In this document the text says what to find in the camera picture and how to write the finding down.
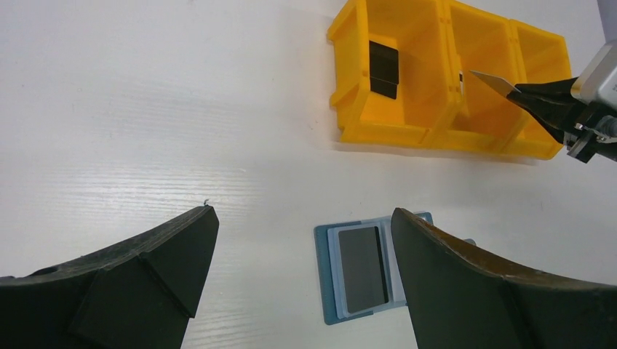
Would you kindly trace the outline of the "dark grey credit card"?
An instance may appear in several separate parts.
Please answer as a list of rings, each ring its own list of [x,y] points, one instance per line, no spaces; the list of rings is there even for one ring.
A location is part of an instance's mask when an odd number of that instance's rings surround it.
[[[370,91],[390,98],[392,100],[397,99],[398,83],[385,81],[376,77],[370,77]]]

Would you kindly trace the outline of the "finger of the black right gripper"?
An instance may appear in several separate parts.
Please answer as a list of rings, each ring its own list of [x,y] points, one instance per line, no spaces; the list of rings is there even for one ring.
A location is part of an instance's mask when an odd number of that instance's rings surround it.
[[[579,136],[576,119],[586,104],[574,98],[571,88],[576,78],[543,84],[516,84],[506,99],[527,111],[557,142],[565,134]]]

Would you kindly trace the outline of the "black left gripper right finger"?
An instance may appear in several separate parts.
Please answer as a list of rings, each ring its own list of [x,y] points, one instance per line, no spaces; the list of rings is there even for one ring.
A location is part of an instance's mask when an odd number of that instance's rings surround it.
[[[397,208],[391,234],[419,348],[614,348],[616,287],[536,270]]]

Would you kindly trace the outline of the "blue leather card holder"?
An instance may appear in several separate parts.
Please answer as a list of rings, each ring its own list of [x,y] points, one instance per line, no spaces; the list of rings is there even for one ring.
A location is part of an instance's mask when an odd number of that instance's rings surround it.
[[[346,310],[338,234],[342,230],[352,230],[370,226],[375,226],[381,237],[383,265],[386,274],[389,301],[384,305],[350,314]],[[327,325],[339,324],[345,321],[371,316],[374,313],[392,308],[406,306],[405,291],[394,251],[390,216],[318,225],[314,229],[314,240],[322,294],[322,309],[324,322]]]

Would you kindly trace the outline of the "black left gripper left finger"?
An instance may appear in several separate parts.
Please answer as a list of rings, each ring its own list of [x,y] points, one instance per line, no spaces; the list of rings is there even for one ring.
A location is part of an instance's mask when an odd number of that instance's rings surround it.
[[[179,348],[218,237],[202,205],[28,276],[1,278],[3,348]]]

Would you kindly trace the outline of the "white printed membership card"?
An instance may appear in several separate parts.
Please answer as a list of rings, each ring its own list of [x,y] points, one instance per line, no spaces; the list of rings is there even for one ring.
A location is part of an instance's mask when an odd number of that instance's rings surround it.
[[[491,74],[473,70],[471,70],[471,73],[503,97],[507,97],[512,93],[520,93],[520,91],[518,90],[518,88],[515,87],[515,85],[511,84],[503,77],[494,76]]]

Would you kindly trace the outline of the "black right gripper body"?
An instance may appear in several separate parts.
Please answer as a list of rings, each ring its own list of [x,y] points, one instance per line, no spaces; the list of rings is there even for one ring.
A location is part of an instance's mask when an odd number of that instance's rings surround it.
[[[600,103],[590,103],[574,113],[564,131],[567,154],[585,164],[595,155],[616,161],[616,112]]]

